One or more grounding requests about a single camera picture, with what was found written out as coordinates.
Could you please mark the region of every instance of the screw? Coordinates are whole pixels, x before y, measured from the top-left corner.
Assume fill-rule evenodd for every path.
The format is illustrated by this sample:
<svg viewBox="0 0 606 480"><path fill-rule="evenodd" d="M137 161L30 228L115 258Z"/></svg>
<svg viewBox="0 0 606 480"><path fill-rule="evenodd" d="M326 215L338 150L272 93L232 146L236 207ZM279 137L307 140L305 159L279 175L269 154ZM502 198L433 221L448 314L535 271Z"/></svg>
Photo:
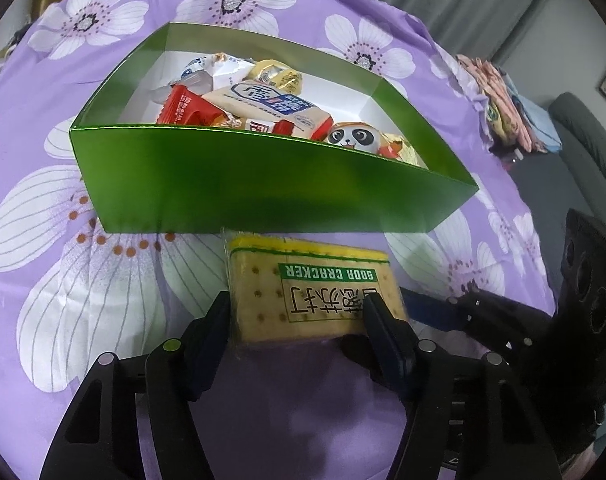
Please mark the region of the screw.
<svg viewBox="0 0 606 480"><path fill-rule="evenodd" d="M502 357L499 356L496 352L487 352L485 355L485 359L491 365L498 366L502 363Z"/></svg>
<svg viewBox="0 0 606 480"><path fill-rule="evenodd" d="M105 352L105 354L100 354L99 356L99 365L108 365L114 360L114 354L112 352Z"/></svg>
<svg viewBox="0 0 606 480"><path fill-rule="evenodd" d="M180 339L168 339L163 343L163 350L166 352L176 352L180 348Z"/></svg>
<svg viewBox="0 0 606 480"><path fill-rule="evenodd" d="M421 339L419 341L419 349L429 354L436 350L436 343L430 339Z"/></svg>

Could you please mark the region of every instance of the yellow wrapper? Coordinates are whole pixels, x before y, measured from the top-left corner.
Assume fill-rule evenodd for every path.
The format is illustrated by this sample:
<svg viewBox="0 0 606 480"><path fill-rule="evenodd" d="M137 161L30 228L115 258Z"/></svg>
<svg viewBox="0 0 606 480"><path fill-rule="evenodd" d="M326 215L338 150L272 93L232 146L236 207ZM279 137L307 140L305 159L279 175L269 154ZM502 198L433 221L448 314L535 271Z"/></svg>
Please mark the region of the yellow wrapper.
<svg viewBox="0 0 606 480"><path fill-rule="evenodd" d="M416 149L407 141L407 139L405 139L405 137L397 134L384 133L381 133L381 136L388 142L390 146L394 146L395 148L400 147L400 150L397 151L399 160L407 162L413 166L419 166L420 168L427 169L427 165L423 162Z"/></svg>
<svg viewBox="0 0 606 480"><path fill-rule="evenodd" d="M237 343L363 333L369 292L406 319L386 253L255 234L236 235L226 248Z"/></svg>
<svg viewBox="0 0 606 480"><path fill-rule="evenodd" d="M257 62L247 77L276 87L288 94L300 95L303 89L302 74L274 59Z"/></svg>

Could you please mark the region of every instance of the folded clothes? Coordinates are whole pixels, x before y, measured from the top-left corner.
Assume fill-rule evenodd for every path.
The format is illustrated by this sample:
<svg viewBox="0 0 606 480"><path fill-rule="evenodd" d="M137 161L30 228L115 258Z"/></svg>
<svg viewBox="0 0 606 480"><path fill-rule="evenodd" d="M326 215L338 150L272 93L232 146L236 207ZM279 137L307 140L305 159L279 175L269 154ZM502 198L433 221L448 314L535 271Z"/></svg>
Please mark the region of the folded clothes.
<svg viewBox="0 0 606 480"><path fill-rule="evenodd" d="M536 131L536 136L544 143L547 150L552 153L560 152L563 143L547 110L523 96L520 96L520 102L523 104L529 123Z"/></svg>
<svg viewBox="0 0 606 480"><path fill-rule="evenodd" d="M520 95L510 75L502 68L497 68L503 81L505 81L513 103L516 105L516 108L520 108L521 115L531 125L535 136L545 147L545 151L552 153L560 152L563 149L563 143L547 111Z"/></svg>
<svg viewBox="0 0 606 480"><path fill-rule="evenodd" d="M500 128L494 132L506 145L518 142L526 152L536 149L531 128L524 123L518 109L512 102L510 93L502 76L494 65L488 61L476 58L471 60L466 56L457 56L458 62L476 79L481 91L489 97L500 115Z"/></svg>

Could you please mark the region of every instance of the gold foil wrapper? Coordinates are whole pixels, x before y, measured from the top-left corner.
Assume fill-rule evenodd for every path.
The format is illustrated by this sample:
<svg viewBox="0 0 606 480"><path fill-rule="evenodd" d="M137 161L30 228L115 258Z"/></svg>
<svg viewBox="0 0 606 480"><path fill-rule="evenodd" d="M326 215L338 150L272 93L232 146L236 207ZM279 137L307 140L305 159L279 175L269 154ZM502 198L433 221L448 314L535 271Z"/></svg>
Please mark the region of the gold foil wrapper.
<svg viewBox="0 0 606 480"><path fill-rule="evenodd" d="M389 143L390 147L398 154L398 160L402 160L407 164L418 166L419 168L427 169L427 165L405 137L397 134L384 134L381 136Z"/></svg>
<svg viewBox="0 0 606 480"><path fill-rule="evenodd" d="M288 94L300 95L303 89L303 75L274 59L257 62L247 77L276 87Z"/></svg>

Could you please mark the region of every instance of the cracker package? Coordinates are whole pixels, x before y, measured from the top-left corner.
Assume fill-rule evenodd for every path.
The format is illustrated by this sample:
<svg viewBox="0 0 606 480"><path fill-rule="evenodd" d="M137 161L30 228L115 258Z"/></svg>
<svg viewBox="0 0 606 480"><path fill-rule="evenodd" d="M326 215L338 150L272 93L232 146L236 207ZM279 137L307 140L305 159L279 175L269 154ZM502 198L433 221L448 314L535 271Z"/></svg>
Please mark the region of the cracker package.
<svg viewBox="0 0 606 480"><path fill-rule="evenodd" d="M248 119L245 117L232 117L217 126L220 128L233 128L235 130L247 130L248 132L285 136L290 136L294 131L294 124L285 119L275 123L273 121L259 121L258 119Z"/></svg>
<svg viewBox="0 0 606 480"><path fill-rule="evenodd" d="M364 333L363 299L372 292L407 319L386 253L256 234L225 238L238 344Z"/></svg>
<svg viewBox="0 0 606 480"><path fill-rule="evenodd" d="M285 119L294 124L293 137L323 140L333 123L329 113L304 99L256 81L221 88L203 98L237 117L275 123Z"/></svg>

